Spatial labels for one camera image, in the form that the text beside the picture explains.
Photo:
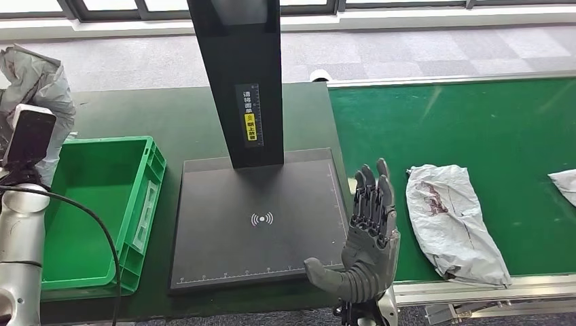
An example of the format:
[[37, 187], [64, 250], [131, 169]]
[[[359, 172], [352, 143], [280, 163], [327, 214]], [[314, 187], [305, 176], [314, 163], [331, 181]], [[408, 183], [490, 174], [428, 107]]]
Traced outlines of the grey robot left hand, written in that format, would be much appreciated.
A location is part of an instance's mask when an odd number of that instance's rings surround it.
[[8, 149], [10, 140], [12, 139], [13, 129], [10, 123], [7, 121], [7, 116], [1, 114], [0, 117], [0, 151], [1, 158], [4, 156]]

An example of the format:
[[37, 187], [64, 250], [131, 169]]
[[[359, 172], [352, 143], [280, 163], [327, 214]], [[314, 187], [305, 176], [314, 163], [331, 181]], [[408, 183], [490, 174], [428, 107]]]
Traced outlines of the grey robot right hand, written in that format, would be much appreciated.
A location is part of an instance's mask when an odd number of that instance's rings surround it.
[[344, 271], [329, 270], [315, 257], [304, 260], [314, 286], [353, 304], [379, 298], [393, 284], [397, 270], [401, 234], [384, 158], [377, 160], [376, 170], [374, 175], [364, 164], [355, 173], [353, 211], [341, 252]]

